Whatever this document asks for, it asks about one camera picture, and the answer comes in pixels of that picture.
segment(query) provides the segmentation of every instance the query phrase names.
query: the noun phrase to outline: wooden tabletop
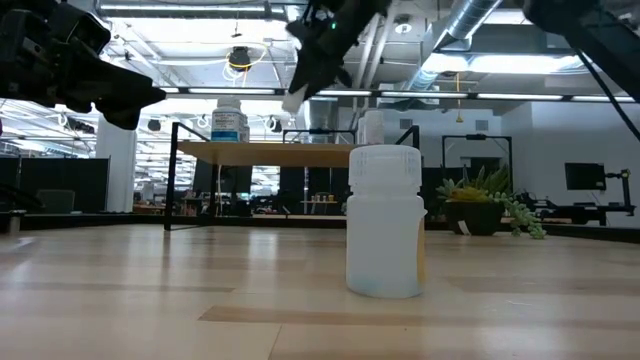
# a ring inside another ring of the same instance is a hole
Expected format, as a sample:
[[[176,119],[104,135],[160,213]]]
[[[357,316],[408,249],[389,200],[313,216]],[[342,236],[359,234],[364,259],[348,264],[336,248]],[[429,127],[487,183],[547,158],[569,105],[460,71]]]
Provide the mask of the wooden tabletop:
[[[179,142],[178,149],[225,166],[349,167],[355,145]]]
[[[303,204],[337,204],[337,201],[300,201]]]

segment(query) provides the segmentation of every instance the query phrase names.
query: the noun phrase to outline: monitor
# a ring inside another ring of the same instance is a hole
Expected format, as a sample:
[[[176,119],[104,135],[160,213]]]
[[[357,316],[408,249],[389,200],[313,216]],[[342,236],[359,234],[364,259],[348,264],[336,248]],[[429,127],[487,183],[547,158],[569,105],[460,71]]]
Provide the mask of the monitor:
[[[566,163],[567,190],[607,190],[604,165]]]

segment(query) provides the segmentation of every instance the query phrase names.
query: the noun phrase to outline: wall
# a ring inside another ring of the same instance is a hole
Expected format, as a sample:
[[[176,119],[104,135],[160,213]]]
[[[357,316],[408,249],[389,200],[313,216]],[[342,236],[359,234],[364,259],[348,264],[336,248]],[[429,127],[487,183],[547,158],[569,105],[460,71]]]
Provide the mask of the wall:
[[[469,135],[476,134],[475,121],[488,120],[489,131],[487,135],[501,135],[502,119],[493,116],[492,110],[463,110],[463,123],[456,123],[457,111],[449,111],[443,114],[439,110],[423,111],[412,110],[399,112],[395,110],[383,110],[385,118],[385,143],[394,144],[406,130],[400,129],[400,119],[412,119],[414,125],[420,126],[420,147],[424,156],[426,167],[439,167],[442,163],[442,135]],[[340,108],[340,128],[348,128],[351,120],[351,109]],[[448,139],[447,166],[461,166],[461,157],[501,157],[506,158],[506,153],[493,141],[466,141],[463,139]],[[501,143],[506,149],[506,142]]]
[[[531,189],[532,176],[529,174],[535,161],[531,148],[533,139],[533,106],[524,104],[502,116],[502,134],[513,139],[513,182],[514,190]]]
[[[640,106],[625,106],[640,127]],[[564,164],[603,163],[607,172],[631,170],[631,200],[640,204],[640,142],[610,104],[534,103],[503,118],[505,135],[514,136],[514,177],[519,187],[557,204],[622,202],[621,181],[609,179],[604,193],[568,191]],[[640,226],[640,217],[610,214],[612,226]]]

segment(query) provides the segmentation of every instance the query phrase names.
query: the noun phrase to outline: computer monitor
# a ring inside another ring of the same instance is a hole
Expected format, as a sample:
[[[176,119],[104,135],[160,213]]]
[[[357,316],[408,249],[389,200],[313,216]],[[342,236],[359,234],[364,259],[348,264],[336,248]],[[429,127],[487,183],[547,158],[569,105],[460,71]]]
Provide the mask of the computer monitor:
[[[607,190],[604,165],[566,163],[567,190]]]
[[[196,163],[196,173],[193,177],[193,190],[201,190],[204,192],[211,191],[211,174],[212,165],[202,160]],[[223,193],[235,192],[250,193],[251,192],[251,175],[253,174],[253,166],[223,166],[220,173],[220,187]]]

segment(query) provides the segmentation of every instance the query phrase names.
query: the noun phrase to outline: fluorescent light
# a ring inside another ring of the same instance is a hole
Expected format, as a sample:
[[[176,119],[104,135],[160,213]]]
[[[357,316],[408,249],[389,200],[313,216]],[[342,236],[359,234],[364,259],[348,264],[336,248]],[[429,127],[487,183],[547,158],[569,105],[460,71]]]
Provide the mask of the fluorescent light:
[[[616,100],[620,103],[635,103],[635,99],[631,96],[616,96]],[[606,96],[574,96],[571,101],[576,102],[610,102]]]
[[[371,91],[366,90],[322,90],[319,96],[371,96]]]
[[[562,100],[562,95],[478,94],[478,99],[489,99],[489,100],[558,101],[558,100]]]
[[[383,91],[382,97],[418,98],[418,99],[465,99],[466,93]]]
[[[26,132],[22,131],[22,130],[18,130],[16,128],[12,128],[11,126],[4,126],[3,131],[5,133],[12,133],[12,134],[16,134],[16,135],[27,135]]]
[[[180,89],[178,89],[178,88],[171,88],[171,87],[168,87],[168,88],[160,88],[160,90],[164,90],[164,92],[166,92],[166,93],[168,93],[168,94],[177,94],[177,93],[179,93],[179,92],[180,92]]]
[[[273,89],[238,89],[238,88],[190,88],[192,94],[218,95],[274,95]]]
[[[494,74],[553,74],[575,63],[572,56],[481,55],[469,64],[468,71]]]
[[[635,103],[636,99],[632,98],[631,96],[616,96],[616,100],[618,102],[627,102],[627,103]]]
[[[606,96],[574,96],[571,101],[579,102],[609,102]]]
[[[435,73],[465,72],[469,70],[469,63],[463,56],[436,53],[427,58],[427,61],[422,64],[421,70]]]
[[[100,10],[163,10],[163,11],[229,11],[229,12],[243,12],[243,11],[264,11],[262,6],[215,6],[215,4],[208,6],[198,5],[102,5]],[[282,14],[284,9],[275,8],[271,9],[273,13]]]
[[[47,150],[46,147],[35,143],[33,141],[26,141],[26,140],[13,140],[14,144],[23,149],[23,150],[32,150],[32,151],[38,151],[38,152],[45,152]]]

